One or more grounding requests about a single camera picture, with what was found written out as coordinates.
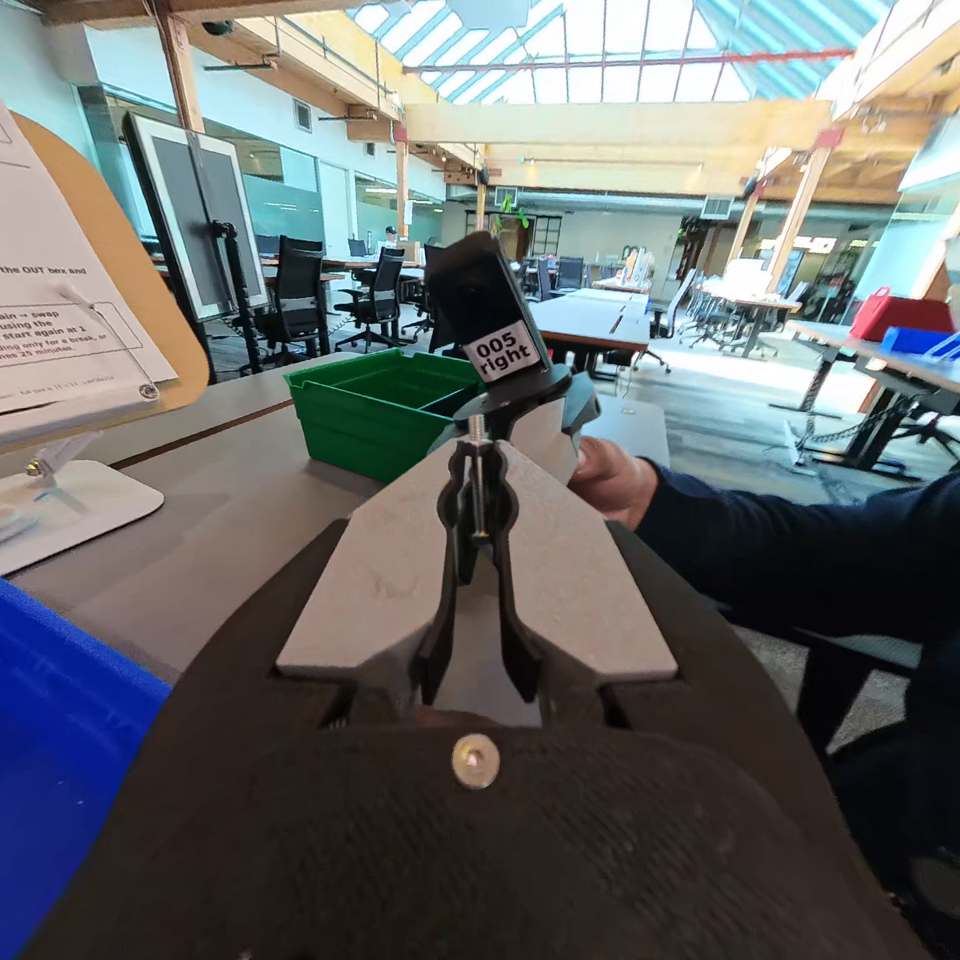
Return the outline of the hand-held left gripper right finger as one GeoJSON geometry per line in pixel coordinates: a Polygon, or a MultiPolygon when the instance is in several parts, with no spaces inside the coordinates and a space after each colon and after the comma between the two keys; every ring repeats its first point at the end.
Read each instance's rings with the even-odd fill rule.
{"type": "Polygon", "coordinates": [[[505,440],[490,453],[501,655],[526,703],[557,675],[589,692],[679,666],[618,543],[622,527],[505,440]]]}

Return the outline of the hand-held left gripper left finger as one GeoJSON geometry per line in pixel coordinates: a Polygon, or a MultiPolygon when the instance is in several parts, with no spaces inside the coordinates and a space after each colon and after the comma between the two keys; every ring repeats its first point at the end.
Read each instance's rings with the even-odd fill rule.
{"type": "Polygon", "coordinates": [[[433,704],[450,665],[459,441],[354,510],[275,666],[284,677],[433,704]]]}

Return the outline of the silver hex bolt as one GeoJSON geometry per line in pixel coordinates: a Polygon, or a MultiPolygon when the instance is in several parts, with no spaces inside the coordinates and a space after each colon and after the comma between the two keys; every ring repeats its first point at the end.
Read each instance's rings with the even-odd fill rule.
{"type": "Polygon", "coordinates": [[[467,423],[467,439],[470,451],[470,490],[473,511],[471,541],[474,546],[486,546],[490,540],[488,524],[487,485],[485,458],[489,441],[483,414],[472,414],[467,423]]]}

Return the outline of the green plastic bin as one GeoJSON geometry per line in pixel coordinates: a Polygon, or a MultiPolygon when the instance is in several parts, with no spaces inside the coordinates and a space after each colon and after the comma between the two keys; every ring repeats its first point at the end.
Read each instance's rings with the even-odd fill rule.
{"type": "Polygon", "coordinates": [[[427,456],[453,418],[418,409],[479,383],[470,362],[388,349],[284,374],[306,450],[318,462],[390,484],[427,456]]]}

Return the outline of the blue plastic bin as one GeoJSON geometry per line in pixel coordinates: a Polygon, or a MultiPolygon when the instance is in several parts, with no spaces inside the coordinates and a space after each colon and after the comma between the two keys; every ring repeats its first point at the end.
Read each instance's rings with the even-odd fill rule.
{"type": "Polygon", "coordinates": [[[880,342],[887,354],[903,354],[927,363],[959,361],[959,332],[889,327],[880,342]]]}
{"type": "Polygon", "coordinates": [[[101,833],[172,687],[1,581],[1,957],[17,958],[101,833]]]}

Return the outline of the person's right forearm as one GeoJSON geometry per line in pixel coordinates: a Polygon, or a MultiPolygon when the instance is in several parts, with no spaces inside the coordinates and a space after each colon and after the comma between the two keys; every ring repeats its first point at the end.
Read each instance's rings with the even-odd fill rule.
{"type": "Polygon", "coordinates": [[[636,534],[699,594],[828,636],[958,641],[956,473],[853,506],[654,473],[636,534]]]}

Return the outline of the person's right hand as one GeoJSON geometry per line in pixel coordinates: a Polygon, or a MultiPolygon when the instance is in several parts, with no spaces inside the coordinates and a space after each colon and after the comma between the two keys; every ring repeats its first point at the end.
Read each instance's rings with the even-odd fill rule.
{"type": "Polygon", "coordinates": [[[615,442],[582,437],[570,491],[607,521],[637,531],[660,483],[654,464],[626,453],[615,442]]]}

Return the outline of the black bin divider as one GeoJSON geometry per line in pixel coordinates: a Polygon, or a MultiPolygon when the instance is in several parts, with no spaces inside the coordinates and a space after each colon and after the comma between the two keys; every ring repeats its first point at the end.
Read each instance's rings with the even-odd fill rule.
{"type": "Polygon", "coordinates": [[[433,416],[445,417],[447,419],[455,419],[457,411],[466,404],[482,397],[485,393],[486,389],[479,383],[470,383],[459,390],[453,390],[438,399],[420,406],[417,411],[433,416]]]}

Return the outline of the grey office table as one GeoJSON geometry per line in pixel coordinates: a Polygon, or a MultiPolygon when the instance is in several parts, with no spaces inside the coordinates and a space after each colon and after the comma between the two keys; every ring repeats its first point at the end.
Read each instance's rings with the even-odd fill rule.
{"type": "Polygon", "coordinates": [[[572,359],[575,372],[601,381],[617,378],[600,369],[608,354],[629,367],[647,352],[652,337],[646,304],[645,295],[631,300],[593,289],[526,302],[552,360],[572,359]]]}

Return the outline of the white framed grey panel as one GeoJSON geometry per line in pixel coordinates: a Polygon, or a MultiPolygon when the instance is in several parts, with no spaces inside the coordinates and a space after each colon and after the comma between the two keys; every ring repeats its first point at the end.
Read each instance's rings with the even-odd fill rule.
{"type": "Polygon", "coordinates": [[[198,323],[237,313],[226,242],[216,224],[233,228],[249,306],[267,306],[269,292],[234,143],[131,111],[122,130],[167,271],[189,318],[198,323]]]}

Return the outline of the grey standing desk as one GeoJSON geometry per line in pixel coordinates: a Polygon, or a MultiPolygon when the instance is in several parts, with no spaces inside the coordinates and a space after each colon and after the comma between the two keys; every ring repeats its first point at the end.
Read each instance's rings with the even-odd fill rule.
{"type": "Polygon", "coordinates": [[[796,407],[783,410],[805,417],[801,430],[785,426],[791,464],[833,466],[896,481],[917,483],[907,466],[884,453],[891,443],[915,439],[934,443],[950,458],[950,474],[958,474],[958,437],[941,427],[943,419],[958,418],[958,334],[934,335],[940,342],[920,352],[897,351],[877,342],[858,340],[842,325],[791,320],[795,339],[818,355],[819,363],[806,393],[796,407]],[[828,375],[846,363],[877,387],[855,426],[817,431],[815,409],[828,375]]]}

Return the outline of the wooden display board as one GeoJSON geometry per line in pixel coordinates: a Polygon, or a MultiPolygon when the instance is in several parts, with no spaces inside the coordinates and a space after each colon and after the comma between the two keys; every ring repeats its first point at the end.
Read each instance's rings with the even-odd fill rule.
{"type": "Polygon", "coordinates": [[[208,386],[206,354],[102,174],[78,150],[38,122],[5,106],[2,118],[8,119],[50,174],[118,293],[175,372],[174,378],[159,384],[157,399],[142,401],[138,408],[96,411],[73,421],[64,421],[63,414],[46,414],[28,432],[11,438],[2,436],[2,454],[135,424],[197,402],[208,386]]]}

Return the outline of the red plastic bin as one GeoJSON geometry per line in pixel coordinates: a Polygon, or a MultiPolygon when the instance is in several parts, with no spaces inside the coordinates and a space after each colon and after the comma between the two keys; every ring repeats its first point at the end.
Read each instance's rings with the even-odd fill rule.
{"type": "Polygon", "coordinates": [[[869,294],[853,316],[848,336],[855,340],[895,345],[933,343],[956,333],[950,307],[941,299],[914,298],[880,287],[869,294]]]}

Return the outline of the person's dark clothing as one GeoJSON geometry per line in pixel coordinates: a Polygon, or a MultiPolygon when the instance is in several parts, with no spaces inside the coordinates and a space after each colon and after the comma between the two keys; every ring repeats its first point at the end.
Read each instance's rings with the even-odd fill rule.
{"type": "Polygon", "coordinates": [[[927,648],[904,718],[827,766],[848,831],[934,958],[959,957],[959,639],[927,648]]]}

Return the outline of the printed instruction sheet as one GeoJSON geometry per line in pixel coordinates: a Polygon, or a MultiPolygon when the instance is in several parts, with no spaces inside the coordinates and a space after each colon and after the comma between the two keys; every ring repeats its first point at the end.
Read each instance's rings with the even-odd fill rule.
{"type": "Polygon", "coordinates": [[[177,378],[1,106],[1,411],[177,378]]]}

